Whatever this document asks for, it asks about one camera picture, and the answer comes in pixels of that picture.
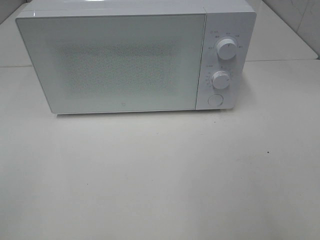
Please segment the round white door button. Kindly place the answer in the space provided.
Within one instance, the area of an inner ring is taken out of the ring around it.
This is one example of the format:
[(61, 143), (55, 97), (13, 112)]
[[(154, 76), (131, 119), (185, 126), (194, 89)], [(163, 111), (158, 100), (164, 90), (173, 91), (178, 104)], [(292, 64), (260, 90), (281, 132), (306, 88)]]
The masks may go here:
[(212, 107), (218, 107), (222, 105), (224, 98), (220, 94), (214, 94), (208, 98), (208, 104)]

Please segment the white timer knob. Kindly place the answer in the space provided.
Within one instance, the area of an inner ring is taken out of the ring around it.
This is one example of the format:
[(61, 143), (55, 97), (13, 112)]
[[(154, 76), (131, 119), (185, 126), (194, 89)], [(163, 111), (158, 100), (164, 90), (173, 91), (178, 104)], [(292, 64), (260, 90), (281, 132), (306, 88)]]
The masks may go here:
[(223, 90), (230, 85), (231, 77), (227, 71), (217, 71), (211, 77), (214, 89)]

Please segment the white microwave door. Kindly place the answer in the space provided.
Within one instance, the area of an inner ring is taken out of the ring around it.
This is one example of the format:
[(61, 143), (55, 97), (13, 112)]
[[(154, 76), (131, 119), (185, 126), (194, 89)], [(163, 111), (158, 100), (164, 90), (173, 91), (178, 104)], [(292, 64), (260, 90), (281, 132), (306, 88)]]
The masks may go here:
[(193, 110), (203, 14), (17, 18), (54, 114)]

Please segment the white microwave oven body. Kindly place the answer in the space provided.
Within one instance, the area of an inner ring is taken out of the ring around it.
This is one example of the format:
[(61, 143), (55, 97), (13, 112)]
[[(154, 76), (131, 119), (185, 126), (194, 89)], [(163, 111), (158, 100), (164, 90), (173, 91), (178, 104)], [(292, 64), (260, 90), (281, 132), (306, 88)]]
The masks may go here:
[[(171, 15), (205, 15), (195, 108), (180, 111), (232, 109), (257, 16), (244, 0), (33, 0), (16, 20)], [(237, 41), (236, 55), (229, 60), (222, 60), (217, 54), (216, 44), (225, 37)], [(231, 77), (225, 89), (213, 88), (212, 76), (218, 71), (226, 71)], [(209, 97), (215, 94), (223, 96), (222, 105), (208, 104)]]

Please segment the upper white power knob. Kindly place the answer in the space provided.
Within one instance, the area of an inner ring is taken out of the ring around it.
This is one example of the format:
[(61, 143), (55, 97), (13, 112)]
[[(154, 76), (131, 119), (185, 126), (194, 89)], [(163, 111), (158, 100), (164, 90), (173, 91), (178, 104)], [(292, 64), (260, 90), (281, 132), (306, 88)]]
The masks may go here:
[(228, 36), (220, 39), (216, 44), (217, 55), (222, 60), (230, 60), (237, 54), (237, 41)]

